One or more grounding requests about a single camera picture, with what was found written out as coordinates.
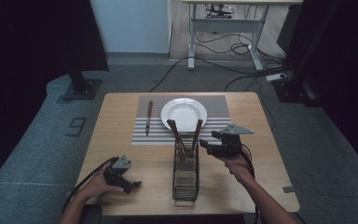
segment power strip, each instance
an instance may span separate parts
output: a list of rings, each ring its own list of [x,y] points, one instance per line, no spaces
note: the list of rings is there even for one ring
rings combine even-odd
[[[266,81],[270,82],[270,81],[278,80],[278,79],[282,79],[282,78],[287,78],[287,75],[285,73],[280,73],[280,74],[276,74],[276,75],[267,76]]]

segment desk leg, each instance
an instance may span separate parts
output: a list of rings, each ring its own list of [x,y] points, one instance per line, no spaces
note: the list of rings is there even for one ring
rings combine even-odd
[[[263,31],[264,23],[266,23],[266,17],[268,12],[269,12],[269,5],[266,5],[266,8],[264,8],[263,11],[263,15],[260,19],[260,24],[258,26],[257,33],[255,33],[255,39],[253,40],[252,45],[248,47],[255,64],[255,69],[257,69],[257,71],[263,70],[263,65],[261,64],[260,59],[258,58],[257,45],[258,45],[258,41],[260,41],[261,32]]]
[[[196,22],[196,10],[197,10],[197,4],[193,5],[193,11],[190,16],[190,45],[188,47],[188,70],[194,70],[195,67],[195,60],[194,60],[194,33],[196,32],[195,29],[195,22]]]

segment wire basket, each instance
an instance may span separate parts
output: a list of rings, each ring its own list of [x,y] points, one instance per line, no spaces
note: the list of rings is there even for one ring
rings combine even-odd
[[[178,201],[195,202],[200,190],[199,143],[175,140],[172,197]]]

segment human hand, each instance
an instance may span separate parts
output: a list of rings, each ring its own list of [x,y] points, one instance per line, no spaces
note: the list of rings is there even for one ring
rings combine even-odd
[[[107,166],[108,163],[100,171],[98,171],[82,189],[79,190],[76,196],[88,200],[92,197],[97,197],[107,192],[123,192],[124,189],[121,187],[110,186],[106,184],[103,177],[103,171]]]
[[[249,151],[244,150],[244,148],[242,148],[242,151],[248,158],[250,158]],[[237,181],[241,184],[244,185],[247,182],[254,180],[250,172],[249,164],[241,154],[233,158],[216,158],[225,163],[225,166],[228,168],[229,172],[234,175]]]

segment wooden table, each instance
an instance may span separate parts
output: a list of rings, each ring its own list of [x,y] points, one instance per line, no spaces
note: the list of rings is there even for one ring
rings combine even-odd
[[[159,92],[106,94],[90,139],[78,182],[103,161],[126,154],[132,167],[124,174],[129,181],[143,181],[130,194],[105,194],[98,200],[104,215],[207,215],[253,213],[255,205],[246,190],[224,164],[200,147],[200,193],[194,203],[172,199],[173,146],[131,144],[141,95],[225,95],[231,121],[254,130],[241,135],[253,155],[256,180],[289,212],[299,209],[294,193],[284,193],[292,184],[272,136],[259,99],[252,92]]]
[[[195,46],[194,36],[196,31],[220,32],[220,33],[253,33],[255,38],[252,45],[248,46],[249,53],[257,70],[263,70],[257,52],[257,45],[266,22],[269,5],[300,5],[303,0],[182,0],[184,3],[192,5],[190,15],[190,43],[188,49],[188,69],[195,68]],[[231,4],[231,5],[266,5],[260,20],[238,20],[238,19],[217,19],[217,18],[198,18],[197,4]]]

